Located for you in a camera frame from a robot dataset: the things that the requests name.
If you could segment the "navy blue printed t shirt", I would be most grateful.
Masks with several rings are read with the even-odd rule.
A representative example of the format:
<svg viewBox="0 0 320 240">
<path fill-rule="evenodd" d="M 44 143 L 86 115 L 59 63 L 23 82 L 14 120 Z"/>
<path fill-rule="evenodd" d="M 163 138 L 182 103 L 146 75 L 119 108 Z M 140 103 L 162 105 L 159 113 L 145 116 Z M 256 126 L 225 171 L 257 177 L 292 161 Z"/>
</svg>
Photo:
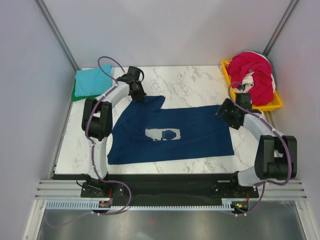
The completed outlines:
<svg viewBox="0 0 320 240">
<path fill-rule="evenodd" d="M 219 105 L 163 109 L 165 97 L 131 102 L 112 130 L 109 165 L 234 155 L 228 124 L 215 116 Z"/>
</svg>

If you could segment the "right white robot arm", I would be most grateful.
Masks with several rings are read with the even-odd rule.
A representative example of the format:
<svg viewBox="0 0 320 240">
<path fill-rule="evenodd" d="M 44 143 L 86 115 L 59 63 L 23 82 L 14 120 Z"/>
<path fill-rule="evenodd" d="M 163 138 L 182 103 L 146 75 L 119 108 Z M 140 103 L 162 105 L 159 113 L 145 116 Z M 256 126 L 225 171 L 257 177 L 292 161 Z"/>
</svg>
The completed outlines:
<svg viewBox="0 0 320 240">
<path fill-rule="evenodd" d="M 250 94 L 238 93 L 236 100 L 226 98 L 215 116 L 235 130 L 246 128 L 258 141 L 254 165 L 236 172 L 236 180 L 229 184 L 233 196 L 240 197 L 247 187 L 264 183 L 284 186 L 296 177 L 297 139 L 276 130 L 259 110 L 253 109 Z"/>
</svg>

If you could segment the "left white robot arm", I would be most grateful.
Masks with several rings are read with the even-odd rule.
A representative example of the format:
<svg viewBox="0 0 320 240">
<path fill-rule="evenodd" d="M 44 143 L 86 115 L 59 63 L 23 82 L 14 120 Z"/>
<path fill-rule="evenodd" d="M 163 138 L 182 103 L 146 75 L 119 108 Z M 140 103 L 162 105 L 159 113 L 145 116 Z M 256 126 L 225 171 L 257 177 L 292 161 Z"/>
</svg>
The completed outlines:
<svg viewBox="0 0 320 240">
<path fill-rule="evenodd" d="M 108 176 L 106 151 L 113 129 L 113 107 L 127 96 L 135 102 L 144 101 L 147 95 L 142 85 L 144 78 L 140 68 L 129 66 L 110 89 L 98 98 L 87 98 L 84 102 L 81 128 L 89 142 L 92 170 L 99 179 L 93 183 L 92 191 L 99 197 L 106 196 L 110 191 L 109 183 L 104 180 Z"/>
</svg>

